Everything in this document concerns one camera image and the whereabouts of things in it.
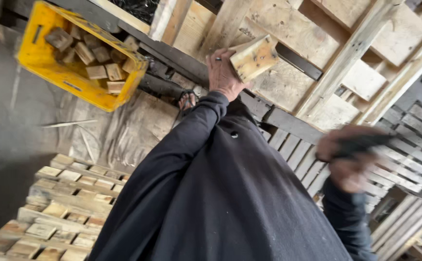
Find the blurred hand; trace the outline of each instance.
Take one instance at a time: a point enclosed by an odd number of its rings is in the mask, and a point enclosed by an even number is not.
[[[229,102],[235,100],[238,94],[245,88],[249,88],[251,83],[242,83],[238,78],[230,57],[236,51],[219,49],[211,56],[206,57],[206,64],[209,72],[209,91],[218,91],[227,97]]]
[[[338,139],[352,138],[363,134],[384,133],[371,127],[347,125],[341,130],[333,130],[325,134],[317,146],[317,158],[330,163],[330,179],[336,187],[347,193],[357,193],[362,190],[367,178],[364,171],[376,162],[377,156],[373,153],[362,152],[354,154],[354,159],[332,160],[332,157],[340,147]]]

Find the concrete floor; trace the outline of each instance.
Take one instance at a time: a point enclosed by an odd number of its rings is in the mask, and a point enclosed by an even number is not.
[[[20,68],[14,58],[20,33],[0,26],[0,227],[25,204],[34,173],[54,157],[54,123],[65,93]]]

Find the foot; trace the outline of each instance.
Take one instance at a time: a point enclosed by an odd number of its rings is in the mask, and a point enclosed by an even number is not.
[[[195,104],[196,104],[195,94],[193,93],[185,94],[184,96],[182,96],[182,98],[180,98],[180,101],[179,101],[179,107],[181,111],[190,109],[194,107]]]

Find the black robe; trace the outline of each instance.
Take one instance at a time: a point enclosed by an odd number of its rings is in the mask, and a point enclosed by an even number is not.
[[[148,154],[89,260],[375,260],[365,197],[324,185],[325,215],[239,100],[210,92]]]

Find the crate handle slot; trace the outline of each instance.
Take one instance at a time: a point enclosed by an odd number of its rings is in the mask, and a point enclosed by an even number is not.
[[[67,81],[63,81],[63,83],[64,84],[67,84],[67,85],[69,85],[69,86],[71,86],[71,87],[73,87],[74,89],[76,89],[77,91],[79,91],[79,92],[81,92],[82,91],[82,89],[80,89],[79,87],[77,87],[77,86],[75,86],[75,85],[73,85],[73,84],[71,84],[71,83],[68,83]]]
[[[32,40],[32,43],[35,44],[37,42],[38,36],[41,32],[41,28],[43,27],[43,25],[39,25],[37,27],[37,30],[35,31],[35,35],[34,35],[34,39]]]

